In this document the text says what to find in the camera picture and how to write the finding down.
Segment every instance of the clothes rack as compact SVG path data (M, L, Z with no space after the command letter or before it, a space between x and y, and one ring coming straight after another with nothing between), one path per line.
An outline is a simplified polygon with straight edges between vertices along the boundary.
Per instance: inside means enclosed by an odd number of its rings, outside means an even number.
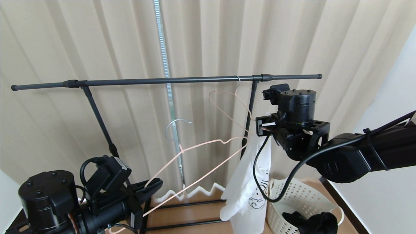
M94 101L92 96L91 90L89 86L109 86L109 85L151 85L151 84L176 84L176 83L201 83L201 82L236 82L236 81L251 81L251 95L250 95L250 102L248 109L252 112L253 105L254 105L254 98L255 93L257 91L257 85L259 82L267 82L271 80L299 80L299 79L321 79L322 75L270 75L270 74L262 74L262 75L251 75L251 76L219 76L219 77L180 77L180 78L156 78L156 79L126 79L126 80L67 80L64 82L56 82L56 83L43 83L43 84L32 84L32 85L12 85L11 89L13 91L18 90L33 90L33 89L44 89L44 88L58 88L58 87L65 87L65 88L82 88L84 91L85 96L87 97L89 104L94 112L94 115L100 125L100 128L106 138L106 141L109 146L109 151L114 157L119 157L117 152L117 147L112 142L110 135L107 131L107 128L104 124L104 121L101 117L101 114L97 108L97 105ZM244 136L248 136L248 130L250 128L250 114L247 113L247 121L245 124L245 131ZM242 140L242 146L247 143L246 139ZM193 205L201 205L201 204L209 204L209 203L217 203L217 202L224 202L224 200L214 200L214 201L207 201L207 202L194 202L194 203L187 203L187 204L177 204L177 205L166 205L161 206L158 209L166 209L166 208L173 208L173 207L185 207L185 206L193 206ZM144 213L151 209L151 198L148 199L144 205ZM194 225L202 225L202 224L211 224L222 222L222 220L210 220L210 221L203 221L203 222L192 222L192 223L185 223L185 224L176 224L176 225L168 225L168 226L160 226L160 227L147 227L148 215L143 218L142 228L140 229L140 234L145 234L146 231L153 231L153 230L161 230L161 229L170 229L176 227L188 227Z

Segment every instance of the laundry basket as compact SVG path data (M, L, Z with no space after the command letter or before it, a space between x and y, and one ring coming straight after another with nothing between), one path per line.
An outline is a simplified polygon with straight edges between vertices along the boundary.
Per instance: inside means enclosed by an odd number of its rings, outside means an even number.
M286 180L271 179L268 187L268 194L270 198L275 199L279 196L283 189ZM341 210L341 219L338 226L344 220L344 211L341 207L330 202L323 194L316 189L300 182L297 179L292 179L285 196L282 200L267 204L267 222L274 234L299 234L299 230L287 222L282 214L299 212L306 219L315 214L322 212L331 212L335 208Z

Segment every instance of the hanger hook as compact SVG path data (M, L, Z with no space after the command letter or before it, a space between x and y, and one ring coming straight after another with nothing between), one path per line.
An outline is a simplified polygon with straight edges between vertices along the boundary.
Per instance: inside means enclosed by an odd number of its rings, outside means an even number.
M170 125L172 125L174 122L176 122L176 121L178 121L178 120L185 121L187 124L191 124L191 123L192 123L192 122L187 121L187 120L185 120L185 119L175 119L175 120L172 120L172 121L168 124L168 126L165 128L165 136L166 136L166 138L167 138L168 140L170 140L170 141L173 141L173 142L176 142L176 143L180 144L178 140L176 140L176 139L172 139L172 138L168 137L168 133L167 133L168 128L170 127Z
M241 84L241 79L240 79L240 77L239 77L239 76L237 76L237 75L236 75L236 77L238 78L238 81L239 81L239 82L238 82L237 87L235 87L235 90L237 91L238 86L240 86L240 84Z

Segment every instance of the curtain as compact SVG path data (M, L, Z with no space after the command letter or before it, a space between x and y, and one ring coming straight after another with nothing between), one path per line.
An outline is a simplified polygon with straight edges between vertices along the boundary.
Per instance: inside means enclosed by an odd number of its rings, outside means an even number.
M81 89L13 92L11 85L161 78L153 1L4 1L1 15L1 170L16 182L68 170L79 182L108 144ZM166 85L91 87L131 182L149 179L176 153ZM94 171L89 166L87 178ZM182 188L178 163L158 195Z
M186 1L161 0L161 13L172 77L268 73L323 74L321 80L260 82L253 116L276 112L262 91L288 83L292 89L317 91L315 119L331 122L331 137L351 132L392 67L416 21L412 0L349 1ZM211 91L234 93L238 82L173 84L176 117L185 147L213 139L243 136L244 131L208 100ZM250 83L238 87L248 105ZM246 110L232 95L213 99L240 125ZM250 131L255 132L254 122ZM182 157L186 184L241 147L215 143ZM297 162L272 147L271 177L284 178ZM239 155L197 185L227 184ZM319 177L303 166L295 177Z

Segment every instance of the white cloth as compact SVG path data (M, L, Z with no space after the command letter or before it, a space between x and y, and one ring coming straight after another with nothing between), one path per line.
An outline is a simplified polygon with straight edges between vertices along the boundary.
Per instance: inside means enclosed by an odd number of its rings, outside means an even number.
M254 158L266 137L253 136L225 188L221 199L226 205L220 211L223 221L230 220L236 234L260 234L264 229L267 201L258 191L253 177ZM268 185L271 163L270 139L256 163L256 177L262 189Z

